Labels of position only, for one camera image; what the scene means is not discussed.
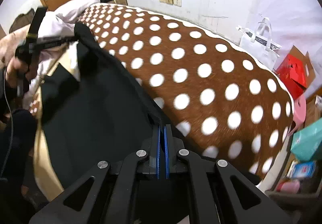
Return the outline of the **person's left hand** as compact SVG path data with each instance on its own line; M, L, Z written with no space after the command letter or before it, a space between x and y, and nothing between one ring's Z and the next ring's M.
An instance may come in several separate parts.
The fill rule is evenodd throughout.
M12 57L8 66L5 80L11 88L17 88L18 76L25 74L26 79L30 82L32 80L31 72L27 71L28 65L16 57Z

